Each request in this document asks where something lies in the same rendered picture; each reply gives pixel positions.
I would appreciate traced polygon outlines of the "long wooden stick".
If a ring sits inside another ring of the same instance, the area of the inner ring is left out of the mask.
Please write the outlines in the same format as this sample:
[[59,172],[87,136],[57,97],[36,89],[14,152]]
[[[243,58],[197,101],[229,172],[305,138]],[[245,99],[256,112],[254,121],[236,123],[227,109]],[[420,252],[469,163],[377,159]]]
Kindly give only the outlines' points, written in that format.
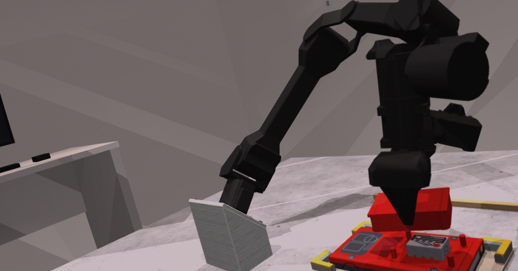
[[495,202],[495,201],[480,201],[470,199],[455,199],[451,198],[451,204],[453,207],[467,207],[467,208],[479,208],[479,209],[495,209],[504,211],[518,211],[518,203],[509,202]]

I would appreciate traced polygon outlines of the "red car hood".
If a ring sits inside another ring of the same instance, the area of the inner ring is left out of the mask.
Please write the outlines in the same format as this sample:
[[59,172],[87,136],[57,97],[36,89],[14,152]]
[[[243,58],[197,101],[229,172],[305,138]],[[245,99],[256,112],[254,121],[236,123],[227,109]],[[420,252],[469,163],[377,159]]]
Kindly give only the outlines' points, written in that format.
[[413,225],[404,225],[384,193],[378,193],[368,217],[374,232],[448,230],[452,221],[449,187],[418,191]]

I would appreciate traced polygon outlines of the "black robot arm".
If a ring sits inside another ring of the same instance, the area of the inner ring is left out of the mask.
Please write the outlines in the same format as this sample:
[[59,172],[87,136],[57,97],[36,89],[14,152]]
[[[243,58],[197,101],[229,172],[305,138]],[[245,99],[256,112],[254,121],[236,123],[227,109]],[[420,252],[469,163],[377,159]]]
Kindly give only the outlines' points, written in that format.
[[[222,165],[227,179],[218,203],[246,214],[254,193],[263,193],[281,161],[280,142],[320,77],[357,51],[366,33],[399,38],[375,41],[365,56],[376,60],[381,98],[423,96],[472,101],[489,84],[489,42],[479,33],[458,35],[460,19],[438,0],[350,1],[322,14],[304,33],[299,65],[260,129],[246,136]],[[357,31],[350,42],[330,26],[343,22]],[[422,146],[435,142],[474,152],[482,125],[462,105],[423,114]],[[429,146],[428,146],[429,145]],[[255,179],[251,180],[242,174]]]

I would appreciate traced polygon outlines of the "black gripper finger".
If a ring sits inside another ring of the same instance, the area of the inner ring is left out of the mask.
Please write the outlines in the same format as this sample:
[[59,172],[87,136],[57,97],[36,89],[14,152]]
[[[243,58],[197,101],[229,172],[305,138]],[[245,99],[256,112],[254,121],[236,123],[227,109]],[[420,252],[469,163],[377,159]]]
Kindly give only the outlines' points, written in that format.
[[421,188],[380,187],[404,225],[413,225],[418,191]]
[[[435,148],[436,148],[436,145],[435,145]],[[424,154],[426,154],[429,158],[432,157],[432,155],[435,154],[435,148],[434,149],[424,149],[423,152]]]

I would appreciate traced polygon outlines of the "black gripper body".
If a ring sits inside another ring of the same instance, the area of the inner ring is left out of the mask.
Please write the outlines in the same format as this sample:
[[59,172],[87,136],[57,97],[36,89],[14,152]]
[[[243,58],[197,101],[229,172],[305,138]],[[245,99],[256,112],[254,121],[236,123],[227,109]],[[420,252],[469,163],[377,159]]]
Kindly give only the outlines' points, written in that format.
[[380,152],[368,168],[374,187],[425,188],[430,186],[431,160],[421,142],[423,114],[430,97],[381,98],[377,116],[381,116],[383,137]]

